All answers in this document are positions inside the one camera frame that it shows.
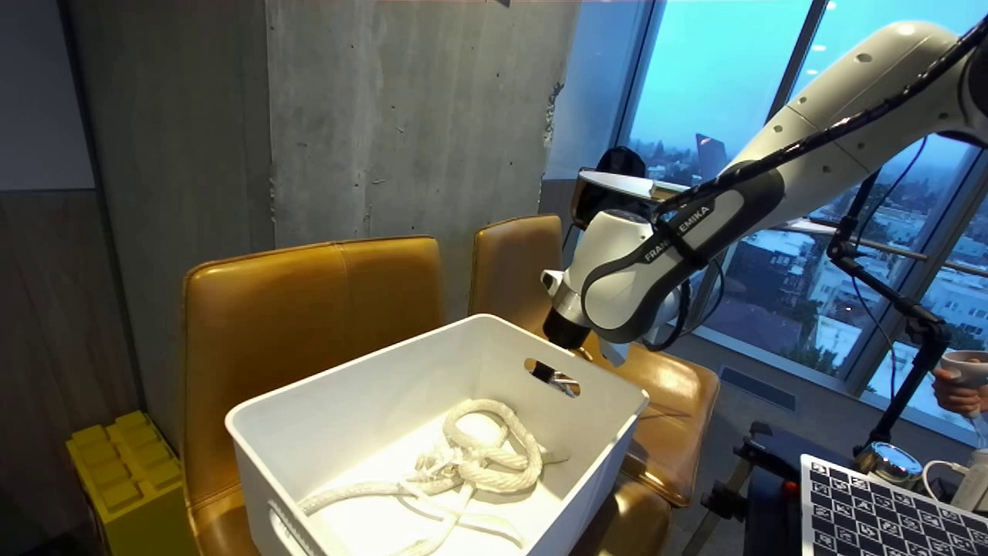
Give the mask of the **white plastic bin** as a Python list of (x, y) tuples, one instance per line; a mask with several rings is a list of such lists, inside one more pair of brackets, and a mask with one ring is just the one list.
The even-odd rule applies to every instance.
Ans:
[(391, 482), (444, 439), (466, 400), (504, 402), (564, 461), (512, 495), (477, 493), (428, 556), (567, 556), (610, 496), (647, 407), (642, 388), (508, 321), (476, 314), (364, 355), (233, 408), (252, 542), (262, 556), (398, 556), (442, 530), (442, 510), (397, 497), (356, 497), (314, 514), (306, 497)]

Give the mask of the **black and white calibration board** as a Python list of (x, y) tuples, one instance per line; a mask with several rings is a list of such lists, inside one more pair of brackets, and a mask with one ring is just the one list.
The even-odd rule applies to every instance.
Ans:
[(988, 518), (800, 457), (801, 556), (988, 556)]

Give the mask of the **window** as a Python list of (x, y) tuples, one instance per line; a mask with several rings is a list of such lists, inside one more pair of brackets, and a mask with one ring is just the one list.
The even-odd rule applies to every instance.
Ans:
[[(960, 35), (988, 13), (988, 0), (670, 0), (658, 21), (638, 97), (622, 137), (663, 181), (712, 177), (771, 113), (851, 46), (890, 22), (935, 22)], [(979, 200), (956, 240), (948, 221), (988, 181), (988, 152), (948, 138), (912, 144), (883, 168), (864, 207), (864, 238), (949, 263), (988, 265), (988, 200)], [(765, 231), (727, 250), (710, 273), (692, 278), (696, 339), (741, 369), (773, 366), (820, 379), (802, 402), (830, 436), (861, 441), (900, 386), (916, 348), (888, 346), (894, 313), (824, 256), (826, 240)]]

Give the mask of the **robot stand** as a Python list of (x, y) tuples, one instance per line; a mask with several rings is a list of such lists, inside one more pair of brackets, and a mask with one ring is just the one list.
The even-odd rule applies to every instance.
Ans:
[(802, 556), (800, 457), (843, 466), (851, 457), (759, 420), (733, 452), (737, 464), (725, 483), (715, 482), (702, 497), (706, 512), (682, 556), (698, 555), (723, 520), (745, 525), (743, 556)]

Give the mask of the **mustard leather chair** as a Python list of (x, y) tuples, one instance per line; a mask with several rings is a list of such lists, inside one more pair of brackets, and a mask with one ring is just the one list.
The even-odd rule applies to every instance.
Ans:
[[(469, 312), (496, 314), (541, 335), (550, 309), (541, 273), (561, 267), (562, 239), (561, 221), (554, 214), (508, 219), (480, 229), (473, 243)], [(647, 351), (640, 344), (631, 345), (625, 363), (617, 366), (603, 347), (590, 335), (577, 355), (642, 388), (650, 398), (622, 471), (671, 506), (689, 506), (702, 443), (719, 397), (719, 377), (699, 364)]]
[[(201, 555), (262, 556), (225, 426), (233, 408), (445, 325), (440, 251), (429, 236), (310, 244), (194, 268), (184, 281), (182, 460)], [(543, 449), (550, 464), (564, 461)], [(465, 500), (460, 486), (447, 492), (458, 503), (442, 510), (442, 530), (398, 556), (434, 553), (462, 523), (470, 500), (493, 493), (478, 488)], [(433, 507), (442, 494), (373, 497)], [(567, 556), (659, 556), (670, 514), (669, 504), (620, 468)]]

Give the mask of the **hand controller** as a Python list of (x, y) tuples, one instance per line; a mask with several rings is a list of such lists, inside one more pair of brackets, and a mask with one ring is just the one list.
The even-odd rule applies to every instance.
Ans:
[(950, 351), (941, 358), (941, 368), (950, 381), (963, 388), (988, 385), (988, 351)]

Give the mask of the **wall vent grille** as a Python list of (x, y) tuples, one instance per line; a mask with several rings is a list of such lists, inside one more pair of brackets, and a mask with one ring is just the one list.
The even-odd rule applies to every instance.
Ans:
[(766, 381), (759, 380), (759, 378), (755, 378), (726, 365), (720, 367), (719, 377), (721, 382), (738, 388), (738, 390), (752, 395), (754, 398), (768, 402), (773, 407), (783, 409), (786, 412), (790, 412), (790, 414), (795, 414), (798, 411), (798, 400), (794, 394), (784, 391), (782, 388), (778, 388)]

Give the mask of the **yellow brick-shaped box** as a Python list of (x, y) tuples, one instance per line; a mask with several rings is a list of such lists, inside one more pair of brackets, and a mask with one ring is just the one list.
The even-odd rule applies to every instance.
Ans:
[(179, 459), (144, 412), (71, 434), (65, 447), (105, 556), (200, 556)]

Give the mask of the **person's hand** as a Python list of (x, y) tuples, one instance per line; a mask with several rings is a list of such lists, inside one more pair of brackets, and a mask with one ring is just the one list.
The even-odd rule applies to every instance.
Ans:
[(962, 416), (988, 412), (988, 384), (968, 388), (952, 379), (948, 369), (943, 368), (936, 368), (932, 376), (936, 402), (942, 409)]

